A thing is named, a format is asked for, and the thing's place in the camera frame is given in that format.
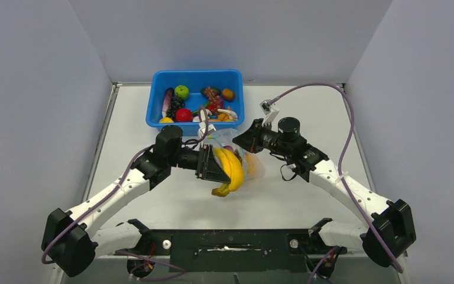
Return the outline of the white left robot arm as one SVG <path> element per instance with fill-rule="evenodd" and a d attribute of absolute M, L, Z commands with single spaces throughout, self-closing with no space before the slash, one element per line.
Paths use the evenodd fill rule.
<path fill-rule="evenodd" d="M 204 142 L 215 130 L 202 122 L 199 138 L 183 141 L 180 127 L 163 127 L 155 143 L 137 152 L 112 184 L 67 211 L 57 208 L 49 214 L 41 242 L 41 262 L 56 264 L 68 276 L 77 276 L 98 256 L 134 248 L 144 237 L 142 223 L 130 220 L 108 232 L 101 226 L 167 179 L 173 167 L 193 170 L 201 180 L 232 181 L 215 148 Z"/>

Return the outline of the yellow banana bunch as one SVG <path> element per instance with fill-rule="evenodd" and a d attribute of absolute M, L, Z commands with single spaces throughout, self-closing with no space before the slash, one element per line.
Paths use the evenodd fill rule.
<path fill-rule="evenodd" d="M 214 148 L 213 153 L 220 161 L 222 170 L 230 178 L 230 182 L 223 183 L 219 188 L 212 189 L 212 195 L 226 197 L 231 192 L 237 191 L 244 183 L 242 163 L 233 152 L 225 148 Z"/>

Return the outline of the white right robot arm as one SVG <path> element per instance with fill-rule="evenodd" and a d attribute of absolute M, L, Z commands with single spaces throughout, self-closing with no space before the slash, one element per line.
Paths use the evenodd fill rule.
<path fill-rule="evenodd" d="M 277 131 L 263 122 L 262 118 L 255 119 L 249 129 L 233 138 L 233 143 L 252 154 L 268 150 L 281 156 L 297 176 L 323 189 L 362 221 L 362 225 L 354 226 L 322 219 L 310 229 L 311 249 L 318 253 L 334 246 L 363 250 L 379 266 L 400 269 L 397 259 L 416 240 L 409 204 L 378 195 L 340 170 L 300 134 L 298 119 L 283 118 Z"/>

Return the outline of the clear zip top bag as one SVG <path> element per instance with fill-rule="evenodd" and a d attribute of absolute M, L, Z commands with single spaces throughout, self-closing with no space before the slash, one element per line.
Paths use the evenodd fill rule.
<path fill-rule="evenodd" d="M 232 139 L 238 135 L 239 135 L 239 131 L 234 128 L 216 130 L 207 136 L 206 143 L 212 144 L 217 148 L 223 148 L 224 146 L 232 146 L 235 149 L 234 154 L 242 163 L 242 168 L 244 171 L 245 179 L 250 180 L 250 179 L 248 179 L 248 177 L 246 175 L 246 164 L 245 164 L 245 156 L 249 152 L 247 152 L 246 150 L 243 150 L 242 148 L 240 148 L 239 146 L 237 146 L 236 144 L 234 144 L 232 142 Z M 260 160 L 259 160 L 259 167 L 260 167 L 260 175 L 254 179 L 261 178 L 265 174 L 264 165 L 261 163 Z"/>

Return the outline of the red grape bunch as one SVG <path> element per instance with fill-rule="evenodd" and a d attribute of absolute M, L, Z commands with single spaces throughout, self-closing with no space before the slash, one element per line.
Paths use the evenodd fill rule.
<path fill-rule="evenodd" d="M 217 115 L 217 109 L 223 109 L 224 101 L 221 96 L 215 98 L 207 98 L 205 107 L 213 114 Z"/>

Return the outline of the yellow bell pepper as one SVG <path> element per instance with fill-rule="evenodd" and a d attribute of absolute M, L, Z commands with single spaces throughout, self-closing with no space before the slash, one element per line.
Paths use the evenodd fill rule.
<path fill-rule="evenodd" d="M 259 160 L 256 155 L 247 153 L 245 156 L 245 164 L 248 179 L 257 178 L 260 175 Z"/>

